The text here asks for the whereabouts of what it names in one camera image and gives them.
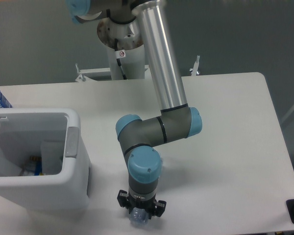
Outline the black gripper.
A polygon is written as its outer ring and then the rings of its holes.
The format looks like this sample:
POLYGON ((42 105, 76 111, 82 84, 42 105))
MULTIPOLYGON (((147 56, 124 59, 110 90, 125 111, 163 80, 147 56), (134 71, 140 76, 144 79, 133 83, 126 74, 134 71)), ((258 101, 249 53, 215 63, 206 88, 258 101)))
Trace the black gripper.
POLYGON ((156 193, 152 197, 148 196, 147 199, 138 198, 133 196, 127 191, 120 189, 117 195, 119 206, 131 212, 134 208, 144 209, 149 212, 149 219, 153 216, 161 217, 166 209, 166 201, 156 199, 156 193))

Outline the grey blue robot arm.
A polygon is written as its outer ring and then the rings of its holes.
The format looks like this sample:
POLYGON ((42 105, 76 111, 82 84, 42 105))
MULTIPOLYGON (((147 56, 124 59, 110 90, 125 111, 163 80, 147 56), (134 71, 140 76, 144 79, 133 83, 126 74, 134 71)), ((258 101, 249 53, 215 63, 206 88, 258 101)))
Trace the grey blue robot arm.
POLYGON ((161 217, 166 202, 156 199, 162 159, 155 147, 186 139, 202 130, 199 111, 190 107, 164 12, 164 0, 68 0, 73 22, 98 21, 97 35, 111 56, 113 79, 143 78, 148 61, 160 116, 143 120, 128 114, 116 123, 128 170, 128 191, 117 196, 130 219, 146 223, 161 217))

